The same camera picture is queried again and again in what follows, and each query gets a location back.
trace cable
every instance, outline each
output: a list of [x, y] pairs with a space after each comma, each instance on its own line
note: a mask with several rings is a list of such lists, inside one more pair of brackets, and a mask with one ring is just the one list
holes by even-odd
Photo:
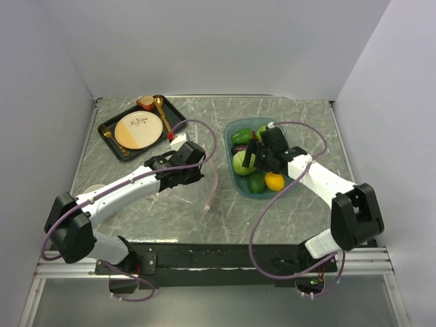
[[[327, 152], [328, 150], [328, 145], [327, 145], [327, 140], [326, 138], [321, 134], [320, 131], [318, 131], [316, 128], [314, 128], [313, 126], [310, 126], [306, 123], [301, 123], [298, 121], [281, 121], [279, 123], [274, 123], [274, 125], [282, 125], [282, 124], [293, 124], [293, 125], [302, 125], [305, 127], [308, 127], [309, 129], [311, 129], [312, 131], [314, 131], [321, 139], [322, 142], [324, 143], [324, 148], [316, 153], [313, 156], [313, 159], [318, 158], [320, 155], [323, 155], [325, 152]], [[305, 174], [309, 171], [310, 167], [312, 165], [312, 162], [309, 162], [306, 166], [306, 168], [303, 170], [303, 172], [301, 173], [300, 176], [298, 176], [294, 181], [292, 181], [287, 187], [285, 187], [282, 191], [280, 191], [265, 207], [265, 209], [262, 211], [262, 213], [260, 214], [260, 218], [258, 219], [258, 221], [256, 222], [256, 224], [253, 227], [253, 230], [251, 231], [250, 234], [250, 239], [249, 239], [249, 244], [248, 244], [248, 250], [249, 250], [249, 255], [250, 255], [250, 259], [251, 259], [251, 263], [255, 266], [255, 268], [259, 271], [259, 273], [263, 274], [264, 276], [271, 278], [271, 279], [278, 279], [278, 280], [287, 280], [287, 279], [295, 279], [298, 277], [303, 276], [304, 274], [306, 274], [307, 272], [309, 273], [310, 271], [312, 271], [314, 268], [317, 268], [318, 266], [321, 266], [322, 264], [324, 264], [325, 262], [333, 259], [333, 257], [337, 254], [337, 253], [332, 253], [330, 255], [328, 255], [327, 257], [325, 257], [323, 260], [320, 260], [319, 262], [317, 262], [316, 264], [312, 265], [311, 267], [303, 270], [302, 272], [298, 272], [295, 273], [293, 275], [288, 275], [288, 276], [279, 276], [279, 275], [273, 275], [270, 274], [269, 272], [266, 272], [265, 270], [262, 269], [262, 267], [259, 266], [259, 264], [256, 262], [256, 259], [254, 257], [254, 250], [253, 250], [253, 240], [254, 240], [254, 235], [255, 232], [257, 230], [257, 228], [259, 227], [260, 223], [262, 222], [264, 215], [266, 214], [266, 211], [268, 211], [268, 209], [287, 191], [289, 191], [291, 188], [293, 188], [295, 185], [298, 184], [299, 181], [301, 181], [301, 179], [305, 176]], [[338, 277], [337, 279], [339, 280], [341, 274], [342, 274], [343, 268], [342, 270], [339, 271]]]
[[[206, 158], [204, 158], [203, 160], [199, 161], [198, 163], [193, 163], [193, 164], [191, 164], [191, 165], [186, 165], [186, 166], [176, 166], [176, 167], [167, 167], [167, 168], [162, 168], [162, 169], [156, 169], [156, 170], [152, 170], [152, 171], [150, 171], [150, 172], [145, 172], [145, 173], [143, 173], [143, 174], [139, 174], [139, 175], [133, 177], [133, 182], [136, 182], [136, 181], [140, 180], [141, 178], [148, 177], [148, 176], [150, 176], [150, 175], [160, 174], [161, 172], [171, 172], [171, 171], [175, 171], [175, 170], [183, 170], [183, 169], [195, 168], [195, 167], [201, 166], [201, 165], [203, 165], [203, 164], [205, 164], [206, 162], [209, 161], [209, 159], [213, 156], [213, 154], [214, 154], [215, 151], [217, 150], [217, 136], [215, 135], [215, 132], [213, 131], [213, 129], [212, 129], [211, 126], [209, 126], [208, 124], [206, 124], [204, 121], [200, 121], [200, 120], [198, 120], [198, 119], [185, 119], [184, 121], [181, 121], [181, 122], [177, 123], [177, 124], [172, 128], [171, 133], [174, 134], [174, 131], [176, 131], [177, 127], [179, 127], [179, 126], [182, 125], [182, 124], [188, 123], [188, 122], [199, 123], [199, 124], [205, 126], [205, 128], [207, 128], [207, 129], [211, 132], [211, 134], [212, 134], [212, 138], [213, 138], [213, 147], [212, 147], [212, 151], [211, 151], [211, 153], [209, 153], [209, 155], [206, 156]], [[45, 260], [45, 261], [54, 261], [54, 260], [57, 260], [57, 259], [60, 259], [60, 258], [61, 258], [61, 255], [56, 255], [56, 256], [54, 256], [54, 257], [47, 257], [46, 254], [45, 254], [45, 248], [46, 248], [46, 245], [47, 245], [48, 241], [50, 240], [50, 237], [52, 236], [53, 232], [54, 232], [54, 231], [59, 227], [59, 225], [61, 225], [61, 224], [62, 224], [62, 223], [63, 223], [63, 222], [64, 222], [64, 221], [65, 221], [65, 220], [66, 220], [66, 219], [67, 219], [67, 218], [68, 218], [68, 217], [73, 213], [73, 212], [75, 212], [75, 211], [78, 210], [78, 209], [83, 208], [84, 206], [87, 206], [88, 204], [91, 204], [92, 201], [96, 201], [96, 200], [98, 200], [98, 199], [100, 199], [100, 198], [102, 198], [102, 197], [104, 197], [104, 196], [106, 196], [106, 195], [112, 193], [113, 191], [116, 191], [117, 189], [120, 189], [121, 187], [124, 187], [124, 186], [126, 186], [126, 185], [128, 185], [128, 184], [130, 184], [130, 183], [132, 183], [131, 180], [126, 180], [126, 181], [120, 182], [119, 184], [116, 184], [116, 185], [114, 185], [113, 187], [111, 187], [111, 188], [109, 188], [109, 189], [107, 189], [107, 190], [105, 190], [105, 191], [103, 191], [103, 192], [101, 192], [101, 193], [95, 195], [94, 198], [93, 198], [92, 200], [86, 200], [86, 201], [84, 201], [83, 203], [77, 204], [77, 205], [74, 206], [73, 208], [69, 209], [66, 213], [64, 213], [64, 214], [63, 214], [63, 215], [62, 215], [62, 216], [61, 216], [61, 217], [60, 217], [60, 218], [59, 218], [59, 219], [58, 219], [58, 220], [57, 220], [57, 221], [56, 221], [56, 222], [55, 222], [55, 223], [54, 223], [54, 224], [49, 228], [49, 230], [47, 231], [47, 233], [46, 233], [46, 235], [45, 235], [45, 237], [44, 237], [44, 240], [43, 240], [43, 242], [42, 242], [41, 249], [40, 249], [40, 255], [41, 255], [41, 258], [42, 258], [43, 260]], [[113, 271], [117, 271], [118, 273], [122, 273], [122, 274], [125, 275], [125, 276], [131, 277], [131, 278], [133, 278], [133, 279], [135, 279], [135, 280], [137, 280], [137, 281], [139, 281], [139, 282], [145, 283], [145, 284], [147, 284], [148, 286], [151, 286], [151, 287], [152, 287], [151, 295], [150, 295], [150, 296], [147, 296], [146, 298], [140, 299], [140, 300], [148, 300], [148, 299], [149, 299], [149, 298], [154, 294], [155, 290], [154, 290], [153, 285], [152, 285], [150, 282], [145, 281], [145, 279], [142, 279], [142, 278], [139, 278], [139, 277], [133, 276], [133, 275], [131, 275], [131, 274], [127, 274], [126, 272], [122, 272], [121, 270], [116, 269], [114, 266], [112, 266], [112, 265], [109, 264], [108, 262], [105, 262], [105, 264], [106, 264], [106, 265], [109, 265], [108, 268], [111, 269], [111, 270], [113, 270]], [[140, 302], [140, 300], [129, 300], [129, 299], [126, 299], [126, 298], [123, 298], [122, 300], [124, 300], [124, 301], [126, 301], [126, 302]]]

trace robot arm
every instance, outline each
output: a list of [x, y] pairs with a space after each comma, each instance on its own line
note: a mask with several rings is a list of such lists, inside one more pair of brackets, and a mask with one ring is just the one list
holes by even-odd
[[320, 259], [338, 250], [350, 251], [384, 231], [382, 214], [373, 188], [337, 176], [298, 146], [289, 148], [283, 132], [269, 126], [261, 133], [262, 143], [250, 140], [243, 166], [256, 154], [255, 167], [297, 179], [311, 164], [300, 183], [317, 194], [331, 209], [330, 228], [302, 242], [307, 256]]
[[[188, 185], [204, 175], [200, 168], [186, 168], [162, 172], [163, 168], [192, 165], [205, 156], [203, 148], [188, 140], [186, 134], [175, 138], [171, 151], [147, 160], [129, 175], [91, 193], [71, 197], [68, 192], [58, 196], [44, 227], [47, 233], [61, 215], [78, 204], [85, 204], [68, 217], [51, 235], [50, 239], [65, 262], [74, 263], [85, 257], [104, 260], [121, 266], [131, 266], [134, 253], [121, 236], [113, 237], [97, 232], [95, 228], [124, 206], [177, 185]], [[156, 171], [144, 178], [135, 176]]]

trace tabletop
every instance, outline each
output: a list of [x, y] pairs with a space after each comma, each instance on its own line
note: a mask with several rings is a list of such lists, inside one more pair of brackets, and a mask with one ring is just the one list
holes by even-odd
[[[175, 187], [145, 197], [108, 218], [97, 230], [111, 236], [124, 236], [131, 242], [248, 243], [254, 223], [269, 200], [245, 198], [233, 187], [223, 131], [237, 119], [268, 117], [276, 121], [303, 121], [319, 129], [328, 141], [328, 152], [317, 159], [335, 174], [349, 180], [351, 173], [327, 101], [302, 101], [279, 97], [167, 97], [188, 119], [208, 123], [217, 134], [213, 163], [206, 163], [205, 177], [198, 183]], [[116, 159], [97, 133], [97, 127], [110, 117], [136, 105], [137, 98], [105, 97], [96, 104], [86, 149], [79, 165], [72, 194], [81, 194], [91, 185], [110, 184], [129, 174], [145, 160], [169, 150], [162, 142], [131, 162]], [[322, 149], [319, 137], [302, 126], [283, 126], [290, 146], [308, 153]], [[201, 125], [190, 123], [186, 130], [194, 142], [211, 149], [212, 137]], [[214, 180], [218, 184], [209, 210]], [[279, 199], [265, 215], [255, 238], [257, 243], [298, 244], [328, 228], [329, 207], [306, 187], [298, 185]]]

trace white wall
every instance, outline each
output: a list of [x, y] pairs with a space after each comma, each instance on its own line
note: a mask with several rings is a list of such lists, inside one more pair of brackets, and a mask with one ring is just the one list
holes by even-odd
[[17, 326], [93, 100], [38, 1], [2, 1], [0, 31], [0, 324]]
[[334, 106], [414, 326], [436, 322], [436, 1], [392, 0]]
[[40, 0], [94, 97], [336, 99], [389, 0]]

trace white plate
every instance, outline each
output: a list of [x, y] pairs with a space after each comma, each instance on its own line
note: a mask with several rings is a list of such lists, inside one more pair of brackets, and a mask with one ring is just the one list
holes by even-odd
[[115, 126], [115, 138], [128, 149], [142, 149], [156, 142], [163, 129], [161, 119], [147, 111], [124, 116]]

